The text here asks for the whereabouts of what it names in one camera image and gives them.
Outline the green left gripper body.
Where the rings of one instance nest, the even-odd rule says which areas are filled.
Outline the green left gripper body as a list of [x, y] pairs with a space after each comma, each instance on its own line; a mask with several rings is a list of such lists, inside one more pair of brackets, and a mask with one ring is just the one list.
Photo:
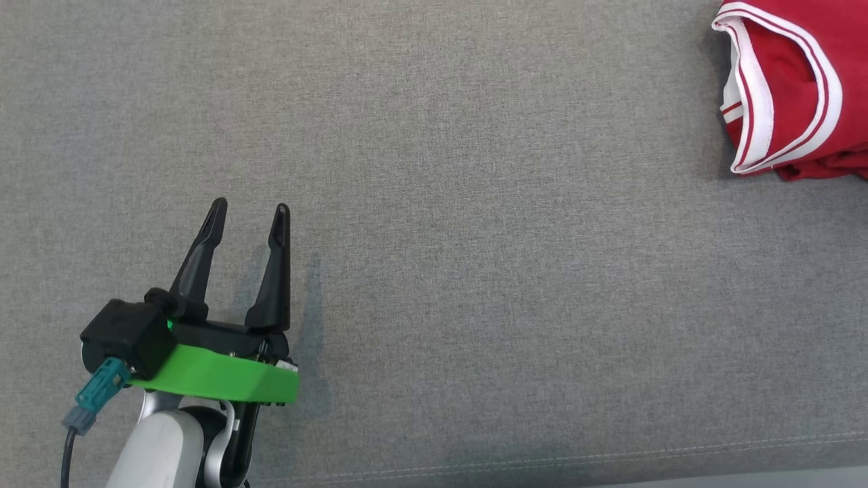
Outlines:
[[282, 331], [263, 333], [226, 323], [168, 323], [178, 343], [151, 380], [134, 386], [186, 397], [292, 404], [300, 387]]

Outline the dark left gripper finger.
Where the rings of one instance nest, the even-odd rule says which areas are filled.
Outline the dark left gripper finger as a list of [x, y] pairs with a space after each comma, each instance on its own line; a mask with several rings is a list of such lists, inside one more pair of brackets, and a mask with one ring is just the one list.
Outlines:
[[269, 231], [269, 261], [254, 305], [245, 315], [244, 325], [254, 331], [286, 331], [290, 327], [290, 225], [288, 205], [276, 206]]
[[211, 204], [208, 214], [187, 252], [182, 266], [170, 287], [177, 303], [171, 321], [204, 321], [208, 317], [205, 303], [214, 251], [219, 246], [226, 222], [229, 203], [219, 197]]

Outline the red shirt with white sleeves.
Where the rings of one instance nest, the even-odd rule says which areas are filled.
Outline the red shirt with white sleeves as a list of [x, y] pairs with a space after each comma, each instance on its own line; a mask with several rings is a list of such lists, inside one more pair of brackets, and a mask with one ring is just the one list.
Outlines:
[[722, 0], [730, 171], [868, 180], [868, 0]]

